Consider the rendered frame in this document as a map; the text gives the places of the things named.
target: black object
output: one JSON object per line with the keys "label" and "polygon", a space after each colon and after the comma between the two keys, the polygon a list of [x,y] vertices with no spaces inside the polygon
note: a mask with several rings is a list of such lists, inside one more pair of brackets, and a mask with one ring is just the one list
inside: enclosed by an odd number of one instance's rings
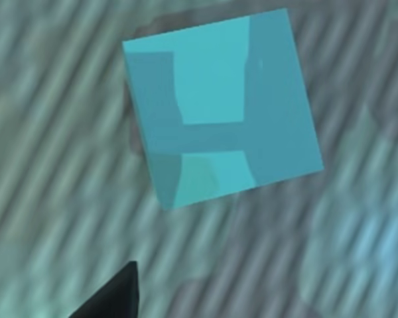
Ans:
{"label": "black object", "polygon": [[129,262],[70,318],[137,318],[138,314],[139,273],[137,262]]}

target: blue sticky note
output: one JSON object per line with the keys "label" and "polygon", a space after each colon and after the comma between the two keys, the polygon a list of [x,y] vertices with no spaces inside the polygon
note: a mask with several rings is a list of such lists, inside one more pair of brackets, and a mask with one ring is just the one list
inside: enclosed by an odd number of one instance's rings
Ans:
{"label": "blue sticky note", "polygon": [[285,9],[123,43],[165,209],[323,169]]}

